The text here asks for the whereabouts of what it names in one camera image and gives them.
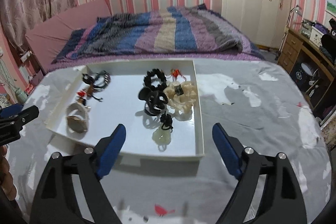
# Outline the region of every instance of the picture frame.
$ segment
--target picture frame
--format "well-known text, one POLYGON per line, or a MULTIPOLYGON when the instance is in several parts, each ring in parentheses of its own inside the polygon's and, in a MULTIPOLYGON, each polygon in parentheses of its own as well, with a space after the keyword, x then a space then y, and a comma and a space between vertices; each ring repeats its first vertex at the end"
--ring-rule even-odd
POLYGON ((325 10, 333 17, 336 17, 336 0, 326 0, 325 10))

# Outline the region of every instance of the white storage box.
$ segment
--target white storage box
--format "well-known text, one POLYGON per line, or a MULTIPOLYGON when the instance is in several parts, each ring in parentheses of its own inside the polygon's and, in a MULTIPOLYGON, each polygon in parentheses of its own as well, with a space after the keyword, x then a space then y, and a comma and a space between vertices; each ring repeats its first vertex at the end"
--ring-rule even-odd
POLYGON ((87 146, 95 146, 101 138, 111 135, 117 125, 122 123, 126 127, 122 155, 154 157, 161 160, 199 160, 204 156, 199 97, 190 115, 175 116, 174 111, 167 106, 173 118, 174 129, 171 142, 166 147, 159 147, 152 139, 154 131, 162 125, 160 116, 150 117, 144 113, 145 102, 138 99, 138 93, 143 88, 143 78, 147 71, 154 68, 161 69, 166 74, 169 74, 171 69, 179 69, 187 80, 191 80, 197 86, 192 60, 127 60, 90 64, 78 71, 78 76, 51 113, 47 128, 87 146), (87 106, 91 107, 88 131, 83 134, 71 133, 67 127, 66 108, 75 102, 77 91, 88 87, 82 82, 82 73, 98 73, 102 70, 111 75, 108 87, 95 93, 95 97, 103 97, 103 101, 98 102, 90 98, 87 101, 87 106))
POLYGON ((317 30, 315 27, 311 28, 311 35, 310 41, 313 42, 317 47, 322 46, 322 39, 323 33, 317 30))

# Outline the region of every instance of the power strip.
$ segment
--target power strip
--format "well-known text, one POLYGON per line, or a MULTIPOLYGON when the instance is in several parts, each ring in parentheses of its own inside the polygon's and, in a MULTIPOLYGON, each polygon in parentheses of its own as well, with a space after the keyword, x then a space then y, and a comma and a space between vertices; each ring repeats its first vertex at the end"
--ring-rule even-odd
POLYGON ((27 51, 23 56, 21 56, 21 62, 24 63, 32 55, 32 51, 27 51))

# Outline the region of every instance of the pink headboard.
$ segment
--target pink headboard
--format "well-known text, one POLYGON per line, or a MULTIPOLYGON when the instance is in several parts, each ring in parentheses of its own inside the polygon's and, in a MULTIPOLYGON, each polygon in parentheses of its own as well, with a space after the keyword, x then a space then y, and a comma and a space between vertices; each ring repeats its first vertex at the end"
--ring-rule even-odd
POLYGON ((56 15, 26 33, 30 49, 46 72, 50 63, 67 43, 71 32, 94 25, 97 17, 111 13, 104 0, 95 0, 56 15))

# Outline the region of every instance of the black label tag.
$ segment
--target black label tag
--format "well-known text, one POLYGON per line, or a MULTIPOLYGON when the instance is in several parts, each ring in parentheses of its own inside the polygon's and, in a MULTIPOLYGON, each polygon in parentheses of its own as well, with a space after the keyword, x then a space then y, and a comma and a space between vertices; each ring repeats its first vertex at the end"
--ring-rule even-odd
POLYGON ((175 86, 174 89, 175 89, 175 93, 176 93, 177 96, 180 96, 184 93, 181 85, 175 86))

